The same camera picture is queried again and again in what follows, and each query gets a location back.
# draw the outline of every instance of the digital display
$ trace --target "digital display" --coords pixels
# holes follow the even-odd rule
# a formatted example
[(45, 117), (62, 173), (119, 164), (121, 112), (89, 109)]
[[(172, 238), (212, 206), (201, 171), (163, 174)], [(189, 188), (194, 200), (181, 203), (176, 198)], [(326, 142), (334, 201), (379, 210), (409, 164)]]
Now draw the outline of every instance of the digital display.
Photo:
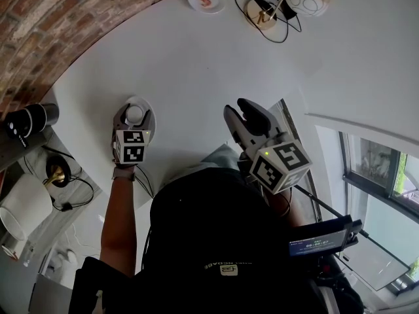
[(289, 242), (289, 255), (300, 256), (339, 248), (343, 244), (345, 235), (346, 230), (341, 230), (327, 235)]

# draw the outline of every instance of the black shirt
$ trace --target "black shirt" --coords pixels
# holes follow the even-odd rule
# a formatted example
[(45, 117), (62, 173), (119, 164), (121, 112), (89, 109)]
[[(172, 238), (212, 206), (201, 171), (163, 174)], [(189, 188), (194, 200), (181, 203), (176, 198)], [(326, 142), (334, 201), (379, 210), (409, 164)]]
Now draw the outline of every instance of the black shirt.
[(91, 313), (98, 290), (106, 314), (327, 313), (315, 282), (288, 258), (289, 230), (237, 171), (209, 168), (170, 183), (153, 200), (150, 219), (143, 271), (129, 279), (87, 258), (76, 274), (70, 313)]

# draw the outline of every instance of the brass lamp base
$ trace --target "brass lamp base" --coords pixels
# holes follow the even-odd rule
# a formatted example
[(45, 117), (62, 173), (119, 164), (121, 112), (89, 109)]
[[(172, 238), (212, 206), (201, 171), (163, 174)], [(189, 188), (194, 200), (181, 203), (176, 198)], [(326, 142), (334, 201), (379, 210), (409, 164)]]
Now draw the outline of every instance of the brass lamp base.
[(46, 162), (46, 175), (48, 180), (44, 184), (47, 187), (49, 184), (63, 188), (66, 187), (70, 181), (71, 170), (68, 163), (61, 156), (53, 156)]
[(244, 7), (246, 20), (260, 30), (268, 30), (276, 24), (275, 11), (274, 6), (271, 6), (265, 0), (251, 0)]

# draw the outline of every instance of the person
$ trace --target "person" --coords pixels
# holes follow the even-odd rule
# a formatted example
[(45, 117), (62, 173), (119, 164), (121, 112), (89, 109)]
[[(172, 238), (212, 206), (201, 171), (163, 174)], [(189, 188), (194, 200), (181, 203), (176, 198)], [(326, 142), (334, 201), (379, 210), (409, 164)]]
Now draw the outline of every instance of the person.
[[(100, 259), (86, 258), (77, 271), (69, 312), (328, 313), (312, 268), (287, 254), (287, 233), (304, 224), (292, 192), (272, 195), (246, 185), (237, 159), (223, 145), (158, 192), (137, 275), (133, 184), (129, 176), (116, 177)], [(133, 173), (134, 167), (124, 171)], [(329, 258), (320, 265), (331, 268), (323, 273), (332, 277), (339, 311), (363, 313), (336, 262)]]

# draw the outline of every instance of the white wall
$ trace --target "white wall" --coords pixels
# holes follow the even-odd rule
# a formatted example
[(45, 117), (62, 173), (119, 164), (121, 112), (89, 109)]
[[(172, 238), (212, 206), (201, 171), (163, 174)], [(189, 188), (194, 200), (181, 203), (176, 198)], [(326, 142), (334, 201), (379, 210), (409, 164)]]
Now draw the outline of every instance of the white wall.
[[(313, 175), (314, 186), (316, 187), (318, 198), (332, 206), (331, 188), (327, 176), (325, 158), (323, 157), (316, 126), (311, 123), (306, 115), (304, 115), (306, 112), (304, 98), (299, 91), (295, 91), (285, 96), (284, 100), (301, 139), (301, 143), (313, 162), (310, 171)], [(330, 212), (323, 208), (321, 208), (321, 215), (323, 220), (329, 220), (333, 217)]]
[(342, 180), (344, 166), (339, 134), (329, 128), (316, 126), (316, 129), (325, 158), (332, 207), (340, 214), (346, 215), (345, 182)]
[(302, 86), (308, 113), (419, 141), (418, 15), (419, 0), (333, 0), (307, 20), (322, 64)]

